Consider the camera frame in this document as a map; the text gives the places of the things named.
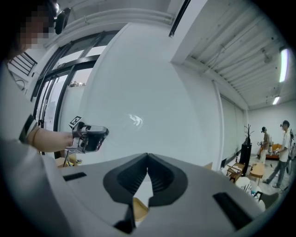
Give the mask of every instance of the black slot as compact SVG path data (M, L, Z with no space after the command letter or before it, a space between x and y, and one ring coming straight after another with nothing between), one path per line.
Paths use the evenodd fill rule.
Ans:
M252 221L227 193L217 193L213 198L237 230Z
M67 181L70 181L70 180L76 180L76 179L82 178L84 176L86 176L85 173L79 172L79 173L72 174L72 175L65 175L65 176L63 176L63 178L67 182Z

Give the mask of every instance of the coat rack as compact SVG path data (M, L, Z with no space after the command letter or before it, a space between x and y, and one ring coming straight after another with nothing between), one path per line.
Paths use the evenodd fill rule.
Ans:
M251 134L252 134L254 131L252 131L252 132L250 133L250 127L251 127L251 125L249 125L249 124L248 124L248 127L246 127L246 126L244 126L244 127L247 129L247 131L245 131L245 133L247 134L247 135L245 135L245 136L246 136L245 144L250 145L250 144L251 144L250 136L251 136Z

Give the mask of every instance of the black stand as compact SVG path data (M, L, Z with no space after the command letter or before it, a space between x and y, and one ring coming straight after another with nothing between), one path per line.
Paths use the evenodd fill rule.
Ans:
M241 153L240 153L240 162L241 164L245 164L245 167L242 171L242 175L241 176L245 176L247 169L248 169L248 165L249 165L249 161L250 161L250 156L251 156L251 149L252 149L252 144L243 144L241 145Z

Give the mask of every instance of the cable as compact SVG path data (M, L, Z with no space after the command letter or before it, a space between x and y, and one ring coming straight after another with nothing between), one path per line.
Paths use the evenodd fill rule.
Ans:
M66 157L65 157L65 161L64 161L64 165L63 165L63 167L65 167L66 160L68 159L68 154L69 154L69 150L67 150L67 154L66 154Z
M217 57L215 58L215 61L214 61L214 63L213 63L213 65L211 66L211 67L209 67L208 65L206 65L208 68L203 72L203 74L204 73L206 73L208 70L210 70L210 69L212 69L212 68L214 68L214 66L215 66L215 63L216 63L216 61L217 61L217 59L218 59L218 57L219 57L219 55L221 54L221 52L222 52L222 49L223 48L225 48L222 44L220 45L221 46L221 48L220 48L220 51L219 51L219 53L218 53L218 55L217 55Z
M18 82L18 81L22 81L23 84L24 84L24 87L22 88L22 90L25 88L25 82L23 80L16 80L15 82Z

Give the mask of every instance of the ceiling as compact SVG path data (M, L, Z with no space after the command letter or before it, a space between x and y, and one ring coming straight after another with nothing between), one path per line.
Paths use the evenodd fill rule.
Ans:
M71 23L93 13L115 9L138 8L167 12L178 12L182 0L58 0L60 8L72 9L68 22Z
M223 77L245 100L249 109L296 99L295 60L289 54L286 80L279 83L280 47L286 46L267 17L243 0L211 0L212 13L221 17L190 56Z

